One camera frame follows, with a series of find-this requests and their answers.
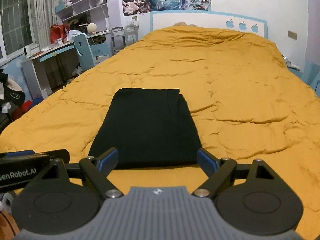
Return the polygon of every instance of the wall outlet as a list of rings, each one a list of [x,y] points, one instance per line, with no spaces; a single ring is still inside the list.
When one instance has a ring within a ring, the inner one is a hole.
[[[291,39],[296,40],[298,38],[298,34],[292,32],[292,31],[288,31],[288,37],[291,38]]]

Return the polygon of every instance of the wall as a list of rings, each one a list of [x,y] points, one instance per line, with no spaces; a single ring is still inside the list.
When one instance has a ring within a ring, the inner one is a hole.
[[[308,0],[309,30],[306,60],[320,65],[320,0]]]
[[[125,26],[130,16],[124,17],[119,0],[121,22]],[[297,65],[304,67],[308,36],[308,0],[212,0],[212,10],[228,12],[266,20],[269,39]],[[139,38],[149,32],[149,14],[139,16]],[[298,39],[287,36],[296,32]]]
[[[13,79],[22,88],[23,92],[26,94],[26,100],[32,100],[29,89],[27,87],[26,81],[24,79],[23,73],[21,71],[21,62],[25,59],[24,55],[21,55],[7,64],[3,65],[3,73],[9,75],[9,78]]]

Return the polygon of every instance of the white wall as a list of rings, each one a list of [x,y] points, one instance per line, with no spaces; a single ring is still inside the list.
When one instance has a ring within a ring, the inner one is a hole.
[[[320,65],[320,0],[308,0],[309,30],[306,60]]]
[[[212,10],[228,12],[266,20],[269,39],[276,43],[282,54],[304,68],[308,37],[308,0],[212,0]],[[125,26],[130,16],[121,22]],[[139,38],[150,31],[149,14],[140,15]],[[298,39],[289,38],[288,30],[296,32]]]

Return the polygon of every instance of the polka dot wallpaper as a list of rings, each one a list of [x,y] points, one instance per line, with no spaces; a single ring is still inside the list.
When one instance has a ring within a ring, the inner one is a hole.
[[[22,88],[23,92],[26,94],[26,101],[32,100],[29,89],[27,87],[27,83],[24,79],[22,69],[21,69],[21,62],[24,60],[25,56],[21,55],[7,64],[3,65],[3,73],[9,75],[9,78],[13,79],[18,85]]]

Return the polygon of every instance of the yellow comforter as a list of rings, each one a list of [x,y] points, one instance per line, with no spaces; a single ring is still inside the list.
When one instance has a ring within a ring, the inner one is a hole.
[[[203,147],[240,163],[264,159],[300,196],[298,232],[320,234],[320,100],[285,67],[276,45],[255,34],[176,26],[153,31],[76,78],[9,125],[0,151],[66,148],[88,154],[120,88],[175,89],[186,99]],[[197,167],[113,171],[132,186],[181,186],[206,179]]]

